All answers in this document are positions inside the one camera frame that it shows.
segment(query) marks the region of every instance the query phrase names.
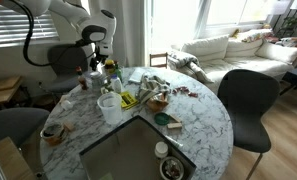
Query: green lid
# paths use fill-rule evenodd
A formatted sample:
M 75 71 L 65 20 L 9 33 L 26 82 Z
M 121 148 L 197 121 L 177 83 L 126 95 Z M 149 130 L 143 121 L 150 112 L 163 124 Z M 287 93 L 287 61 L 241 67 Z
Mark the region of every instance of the green lid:
M 169 123 L 169 115 L 163 112 L 157 113 L 154 117 L 158 125 L 167 125 Z

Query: marble tabletop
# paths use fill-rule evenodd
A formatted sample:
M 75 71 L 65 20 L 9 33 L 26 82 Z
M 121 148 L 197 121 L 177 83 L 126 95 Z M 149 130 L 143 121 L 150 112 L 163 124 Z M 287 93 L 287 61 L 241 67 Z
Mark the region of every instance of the marble tabletop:
M 169 105 L 163 110 L 182 120 L 181 132 L 171 133 L 166 126 L 158 126 L 153 121 L 154 114 L 146 105 L 123 110 L 122 121 L 109 125 L 105 123 L 97 106 L 99 95 L 91 88 L 83 91 L 78 86 L 68 94 L 73 108 L 66 111 L 57 104 L 46 121 L 46 124 L 69 121 L 75 126 L 75 130 L 57 146 L 50 147 L 41 140 L 41 162 L 48 179 L 87 179 L 79 152 L 136 115 L 148 120 L 164 135 L 183 144 L 179 150 L 197 166 L 192 179 L 221 177 L 232 153 L 233 131 L 229 115 L 220 100 L 206 86 L 189 76 L 160 68 L 140 68 L 165 79 L 171 88 L 186 86 L 191 92 L 198 93 L 198 98 L 180 93 L 172 94 Z M 133 95 L 139 90 L 139 85 L 128 82 L 134 70 L 135 68 L 123 70 L 123 86 Z

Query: chair leg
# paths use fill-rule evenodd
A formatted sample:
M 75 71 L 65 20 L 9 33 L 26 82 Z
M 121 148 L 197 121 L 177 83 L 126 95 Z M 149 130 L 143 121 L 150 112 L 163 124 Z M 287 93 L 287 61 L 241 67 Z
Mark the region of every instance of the chair leg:
M 259 161 L 261 160 L 261 158 L 262 158 L 262 153 L 260 153 L 260 155 L 259 155 L 259 157 L 257 158 L 255 164 L 252 166 L 252 169 L 251 169 L 251 171 L 249 172 L 249 174 L 248 174 L 246 180 L 249 180 L 249 179 L 250 179 L 252 173 L 254 173 L 256 167 L 258 166 Z

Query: white cup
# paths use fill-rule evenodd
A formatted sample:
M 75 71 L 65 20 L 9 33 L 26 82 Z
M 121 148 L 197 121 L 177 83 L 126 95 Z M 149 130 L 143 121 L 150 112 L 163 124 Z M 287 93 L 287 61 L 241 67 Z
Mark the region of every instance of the white cup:
M 121 96 L 119 94 L 113 92 L 103 94 L 97 100 L 97 104 L 108 124 L 117 124 L 121 121 Z

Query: window blind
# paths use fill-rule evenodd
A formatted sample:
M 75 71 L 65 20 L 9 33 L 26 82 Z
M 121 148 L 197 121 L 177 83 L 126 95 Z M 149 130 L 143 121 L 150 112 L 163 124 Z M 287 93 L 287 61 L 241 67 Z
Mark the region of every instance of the window blind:
M 34 18 L 35 25 L 31 42 L 58 40 L 59 36 L 49 12 Z M 19 14 L 0 5 L 0 47 L 23 44 L 29 30 L 25 14 Z

